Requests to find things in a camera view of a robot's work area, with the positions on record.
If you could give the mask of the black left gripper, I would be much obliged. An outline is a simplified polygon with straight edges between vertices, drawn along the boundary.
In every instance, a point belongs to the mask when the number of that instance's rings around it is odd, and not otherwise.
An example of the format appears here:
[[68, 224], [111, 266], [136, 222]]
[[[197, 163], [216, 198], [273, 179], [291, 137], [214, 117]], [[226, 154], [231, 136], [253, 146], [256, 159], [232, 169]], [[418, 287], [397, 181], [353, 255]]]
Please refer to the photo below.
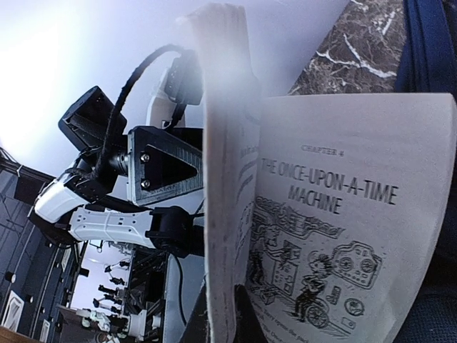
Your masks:
[[127, 198], [138, 207], [203, 188], [203, 130], [136, 126], [127, 134]]

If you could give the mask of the green Storey Treehouse book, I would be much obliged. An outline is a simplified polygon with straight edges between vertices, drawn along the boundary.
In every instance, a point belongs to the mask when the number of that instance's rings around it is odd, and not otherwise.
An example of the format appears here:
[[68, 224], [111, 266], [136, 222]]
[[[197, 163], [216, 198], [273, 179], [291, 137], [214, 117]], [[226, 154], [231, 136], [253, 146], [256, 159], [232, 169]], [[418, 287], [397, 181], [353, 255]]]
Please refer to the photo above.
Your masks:
[[246, 12], [186, 17], [203, 70], [205, 342], [398, 342], [456, 192], [453, 10], [391, 7], [389, 91], [265, 99]]

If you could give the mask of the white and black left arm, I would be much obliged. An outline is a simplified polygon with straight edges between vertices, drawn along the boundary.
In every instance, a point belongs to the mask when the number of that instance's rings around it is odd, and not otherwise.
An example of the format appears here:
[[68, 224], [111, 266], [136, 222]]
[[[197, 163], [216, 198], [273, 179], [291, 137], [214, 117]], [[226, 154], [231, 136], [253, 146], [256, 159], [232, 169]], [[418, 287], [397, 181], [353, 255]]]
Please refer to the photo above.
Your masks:
[[162, 202], [203, 186], [200, 128], [136, 126], [116, 120], [109, 159], [87, 179], [104, 147], [110, 99], [94, 86], [59, 120], [79, 150], [73, 165], [36, 197], [29, 220], [54, 244], [88, 240], [129, 243], [184, 258], [204, 255], [204, 228], [180, 206]]

